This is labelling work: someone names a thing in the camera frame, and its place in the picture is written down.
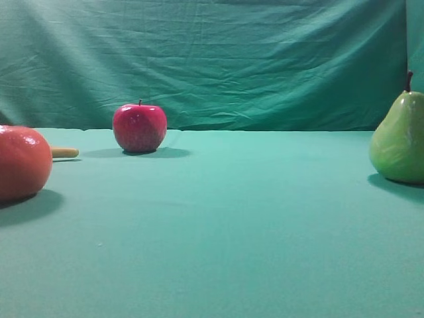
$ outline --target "apple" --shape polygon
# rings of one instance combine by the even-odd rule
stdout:
[[[34,129],[0,125],[0,201],[30,197],[46,184],[52,151]]]
[[[153,152],[165,138],[167,120],[159,106],[126,104],[113,115],[113,134],[127,152]]]

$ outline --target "green fabric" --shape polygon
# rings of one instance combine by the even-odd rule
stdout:
[[[424,94],[404,91],[394,101],[370,143],[370,159],[381,175],[424,184]]]
[[[412,90],[424,93],[424,6],[421,0],[407,0],[408,66],[414,71]]]
[[[75,146],[0,210],[1,318],[419,317],[423,189],[378,175],[371,132],[169,131]]]
[[[3,0],[0,122],[111,128],[142,98],[174,129],[374,129],[405,26],[397,0]]]

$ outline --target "table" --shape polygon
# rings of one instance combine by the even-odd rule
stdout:
[[[0,209],[1,318],[424,316],[424,189],[371,132],[38,131],[80,155]]]

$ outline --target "pear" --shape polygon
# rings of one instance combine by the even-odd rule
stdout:
[[[372,135],[369,156],[386,179],[424,184],[424,94],[411,91],[413,72]]]

